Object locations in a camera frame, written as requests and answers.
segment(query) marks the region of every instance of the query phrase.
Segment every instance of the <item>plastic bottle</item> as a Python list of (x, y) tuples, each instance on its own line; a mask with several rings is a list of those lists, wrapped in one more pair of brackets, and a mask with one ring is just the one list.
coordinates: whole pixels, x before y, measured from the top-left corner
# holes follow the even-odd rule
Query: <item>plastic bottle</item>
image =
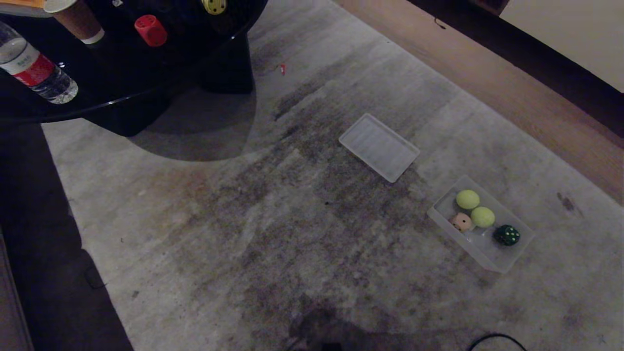
[(78, 94), (73, 79), (2, 22), (0, 67), (53, 104), (65, 104)]

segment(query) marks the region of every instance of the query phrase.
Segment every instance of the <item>clear plastic tray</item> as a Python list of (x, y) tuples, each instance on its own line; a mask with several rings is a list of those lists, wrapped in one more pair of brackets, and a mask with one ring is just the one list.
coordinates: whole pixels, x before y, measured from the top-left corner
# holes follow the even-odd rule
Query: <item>clear plastic tray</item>
[(396, 182), (421, 153), (370, 114), (358, 119), (338, 140), (390, 183)]
[[(480, 197), (480, 206), (488, 207), (496, 215), (494, 226), (483, 229), (475, 228), (461, 233), (449, 222), (458, 212), (470, 215), (469, 210), (461, 209), (455, 202), (457, 193), (471, 189)], [(451, 189), (427, 211), (427, 215), (437, 223), (446, 234), (453, 238), (464, 250), (487, 270), (507, 273), (520, 257), (524, 249), (531, 243), (535, 233), (514, 216), (500, 202), (496, 201), (487, 191), (470, 179), (461, 177)], [(496, 242), (492, 236), (494, 230), (502, 225), (511, 225), (520, 232), (520, 241), (513, 246), (504, 246)]]

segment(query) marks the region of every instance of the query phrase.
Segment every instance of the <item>black table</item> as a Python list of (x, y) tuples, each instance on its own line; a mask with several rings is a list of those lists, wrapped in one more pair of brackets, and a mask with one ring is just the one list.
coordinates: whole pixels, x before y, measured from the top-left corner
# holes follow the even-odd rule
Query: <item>black table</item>
[[(53, 18), (0, 14), (0, 21), (22, 34), (79, 87), (72, 101), (55, 105), (2, 71), (0, 121), (42, 123), (84, 118), (116, 134), (134, 136), (190, 84), (199, 83), (217, 93), (250, 93), (253, 74), (246, 34), (266, 2), (229, 0), (225, 13), (212, 16), (203, 11), (199, 0), (181, 0), (181, 4), (197, 7), (190, 11), (197, 16), (189, 18), (181, 16), (182, 9), (177, 8), (166, 13), (141, 9), (128, 14), (110, 1), (87, 0), (106, 31), (103, 40), (90, 46)], [(134, 29), (135, 17), (148, 13), (167, 28), (169, 40), (162, 47), (149, 47)]]

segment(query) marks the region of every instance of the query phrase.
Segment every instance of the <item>green die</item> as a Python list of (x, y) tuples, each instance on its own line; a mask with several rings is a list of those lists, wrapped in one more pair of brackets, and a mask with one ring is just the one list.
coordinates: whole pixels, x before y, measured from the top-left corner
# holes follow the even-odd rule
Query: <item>green die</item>
[(511, 246), (520, 241), (520, 233), (511, 225), (503, 225), (494, 231), (494, 239), (505, 246)]

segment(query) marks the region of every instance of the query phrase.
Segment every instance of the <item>yellow ball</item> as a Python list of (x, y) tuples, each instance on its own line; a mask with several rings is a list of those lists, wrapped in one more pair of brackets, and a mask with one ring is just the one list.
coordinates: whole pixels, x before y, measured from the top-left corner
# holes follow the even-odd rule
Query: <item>yellow ball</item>
[(466, 210), (472, 210), (479, 205), (481, 199), (479, 198), (479, 195), (472, 190), (462, 190), (457, 195), (456, 201), (459, 207)]
[(494, 225), (494, 222), (496, 221), (496, 216), (494, 215), (494, 212), (483, 206), (477, 207), (476, 209), (472, 210), (470, 218), (472, 219), (472, 223), (474, 223), (474, 225), (481, 228), (492, 227)]

